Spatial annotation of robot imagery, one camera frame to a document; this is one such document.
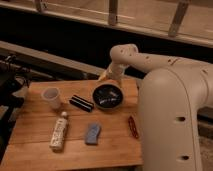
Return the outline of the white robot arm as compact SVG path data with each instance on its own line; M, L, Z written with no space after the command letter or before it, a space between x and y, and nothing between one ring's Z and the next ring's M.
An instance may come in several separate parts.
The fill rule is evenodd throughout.
M197 113L213 108L213 64L134 44L112 47L110 57L100 80L119 82L129 66L146 74L138 97L143 171L202 171Z

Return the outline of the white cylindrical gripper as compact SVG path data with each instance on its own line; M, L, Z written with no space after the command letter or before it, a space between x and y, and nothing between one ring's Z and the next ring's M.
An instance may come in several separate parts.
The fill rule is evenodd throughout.
M124 75L126 67L122 64L117 64L115 62L111 62L108 66L106 72L103 72L99 78L98 81L106 80L107 77L109 79L113 79L116 81L120 81L122 76Z

